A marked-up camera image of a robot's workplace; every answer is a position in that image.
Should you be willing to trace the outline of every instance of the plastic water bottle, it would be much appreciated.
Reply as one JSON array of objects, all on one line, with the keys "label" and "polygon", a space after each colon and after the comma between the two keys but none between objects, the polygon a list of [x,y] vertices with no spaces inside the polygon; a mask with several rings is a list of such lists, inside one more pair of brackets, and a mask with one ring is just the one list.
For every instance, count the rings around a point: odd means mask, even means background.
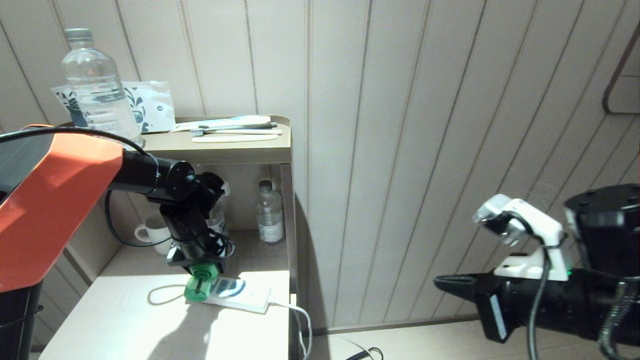
[{"label": "plastic water bottle", "polygon": [[227,229],[227,221],[225,221],[225,212],[222,209],[224,197],[221,197],[211,209],[207,226],[216,233],[229,236]]},{"label": "plastic water bottle", "polygon": [[255,218],[258,221],[260,239],[276,243],[284,238],[282,198],[278,192],[273,191],[273,185],[269,180],[261,181],[259,190]]},{"label": "plastic water bottle", "polygon": [[71,52],[62,60],[62,68],[87,126],[144,146],[145,141],[122,88],[116,62],[94,48],[91,30],[66,29],[65,35]]}]

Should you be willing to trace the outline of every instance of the white tabletop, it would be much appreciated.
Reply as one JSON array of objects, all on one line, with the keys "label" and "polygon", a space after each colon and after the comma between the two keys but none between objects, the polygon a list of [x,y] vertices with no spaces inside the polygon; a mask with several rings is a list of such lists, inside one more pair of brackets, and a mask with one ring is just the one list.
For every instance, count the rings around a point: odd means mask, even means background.
[{"label": "white tabletop", "polygon": [[[224,275],[259,282],[288,302],[286,244],[262,244],[255,232],[232,238],[237,253]],[[40,360],[287,359],[288,309],[270,306],[262,315],[187,304],[181,294],[188,279],[154,249],[122,247]]]}]

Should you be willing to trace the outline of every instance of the white power strip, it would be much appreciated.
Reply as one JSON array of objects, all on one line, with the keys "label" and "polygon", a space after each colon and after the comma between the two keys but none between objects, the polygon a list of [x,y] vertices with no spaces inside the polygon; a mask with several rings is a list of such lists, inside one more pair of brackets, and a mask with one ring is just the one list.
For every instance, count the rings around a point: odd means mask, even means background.
[{"label": "white power strip", "polygon": [[203,303],[264,314],[269,307],[270,294],[270,288],[256,286],[240,279],[217,277],[211,283],[209,298]]}]

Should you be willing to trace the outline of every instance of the white cable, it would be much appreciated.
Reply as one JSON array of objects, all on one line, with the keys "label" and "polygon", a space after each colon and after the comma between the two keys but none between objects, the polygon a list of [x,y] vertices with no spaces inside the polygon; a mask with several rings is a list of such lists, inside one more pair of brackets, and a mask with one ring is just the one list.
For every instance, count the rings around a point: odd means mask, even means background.
[{"label": "white cable", "polygon": [[307,347],[305,346],[305,342],[302,340],[302,324],[300,323],[300,316],[298,312],[295,311],[293,315],[296,317],[296,323],[298,324],[298,342],[300,343],[300,347],[302,347],[302,353],[307,353]]},{"label": "white cable", "polygon": [[344,340],[344,341],[348,341],[348,342],[350,342],[350,343],[352,343],[352,344],[356,345],[357,347],[361,348],[361,349],[362,349],[362,351],[366,352],[372,360],[376,360],[376,358],[375,358],[375,357],[373,357],[373,355],[371,354],[371,352],[370,352],[370,351],[368,351],[367,349],[365,349],[365,348],[364,348],[363,346],[361,346],[360,344],[355,343],[355,342],[353,342],[353,341],[351,341],[351,340],[349,340],[349,339],[347,339],[347,338],[343,338],[342,336],[337,336],[337,335],[334,335],[334,334],[329,334],[329,336],[333,336],[334,338],[342,339],[342,340]]},{"label": "white cable", "polygon": [[302,313],[303,315],[305,315],[305,318],[307,318],[307,327],[309,329],[309,347],[305,348],[304,343],[302,342],[302,329],[300,327],[298,327],[298,335],[300,337],[300,341],[302,343],[302,348],[304,350],[305,353],[305,357],[303,358],[303,360],[308,360],[309,356],[311,356],[311,345],[313,344],[313,331],[311,330],[311,317],[309,317],[309,313],[304,310],[302,307],[298,307],[292,304],[285,304],[283,302],[277,302],[277,301],[271,301],[272,304],[274,305],[278,305],[278,306],[284,306],[284,307],[288,307],[289,309],[298,311],[300,313]]}]

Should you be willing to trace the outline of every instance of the beige wall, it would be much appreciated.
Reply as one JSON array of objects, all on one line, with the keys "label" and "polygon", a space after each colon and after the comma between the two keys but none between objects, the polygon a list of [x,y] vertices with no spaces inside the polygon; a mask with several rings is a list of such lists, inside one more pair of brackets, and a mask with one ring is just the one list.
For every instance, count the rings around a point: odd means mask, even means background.
[{"label": "beige wall", "polygon": [[484,200],[562,220],[567,197],[637,181],[640,120],[601,100],[639,16],[638,0],[3,1],[0,126],[67,121],[49,91],[61,31],[90,27],[124,80],[169,81],[178,116],[291,119],[315,326],[462,315],[433,278],[514,251],[471,222]]}]

